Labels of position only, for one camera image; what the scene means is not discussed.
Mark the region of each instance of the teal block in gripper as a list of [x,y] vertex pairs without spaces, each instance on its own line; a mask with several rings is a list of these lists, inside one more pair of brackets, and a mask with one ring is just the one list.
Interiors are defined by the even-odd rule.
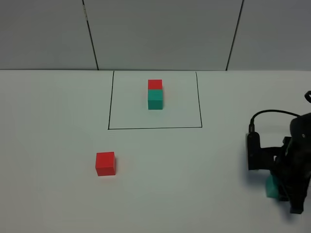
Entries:
[[163,90],[160,89],[148,90],[148,109],[149,110],[163,109]]
[[266,195],[268,198],[278,199],[277,180],[272,175],[266,180]]

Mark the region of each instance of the block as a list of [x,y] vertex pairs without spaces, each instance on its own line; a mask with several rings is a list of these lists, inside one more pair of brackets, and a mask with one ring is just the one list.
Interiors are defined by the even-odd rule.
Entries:
[[98,176],[113,176],[116,174],[116,158],[114,152],[99,152],[96,154],[96,172]]
[[148,90],[162,90],[162,80],[161,79],[149,79],[148,80]]
[[266,180],[266,196],[268,198],[278,199],[277,180],[272,175]]
[[148,90],[148,109],[161,110],[163,109],[163,90]]

